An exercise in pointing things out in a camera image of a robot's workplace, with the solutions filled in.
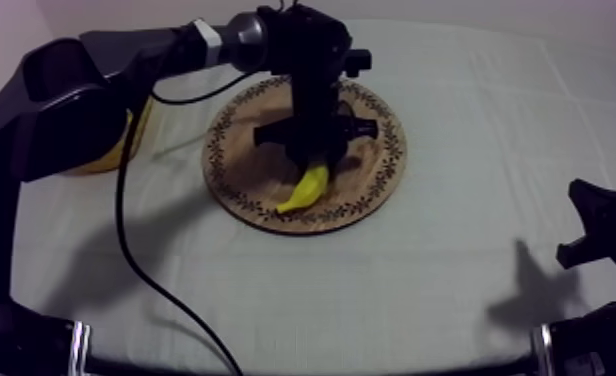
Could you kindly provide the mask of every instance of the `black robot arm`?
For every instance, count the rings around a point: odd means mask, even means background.
[[[290,75],[295,117],[313,114],[311,120],[323,123],[315,128],[314,145],[275,141],[300,160],[322,155],[337,143],[321,138],[354,138],[345,127],[325,130],[328,124],[340,126],[331,113],[337,107],[331,94],[341,73],[356,77],[371,65],[368,51],[352,51],[351,43],[341,22],[295,5],[284,12],[260,7],[222,27],[195,21],[179,28],[89,32],[28,53],[0,91],[0,372],[83,373],[87,352],[88,330],[81,323],[40,315],[11,299],[23,182],[100,158],[121,139],[127,113],[142,111],[157,80],[220,64]],[[306,127],[313,124],[296,122],[295,132],[310,133]]]
[[[2,374],[81,372],[88,337],[81,323],[40,315],[10,297],[21,183],[104,155],[121,139],[127,111],[139,114],[157,79],[223,63],[243,70],[262,63],[262,22],[248,13],[227,27],[196,21],[176,29],[90,32],[49,43],[21,61],[0,92]]]

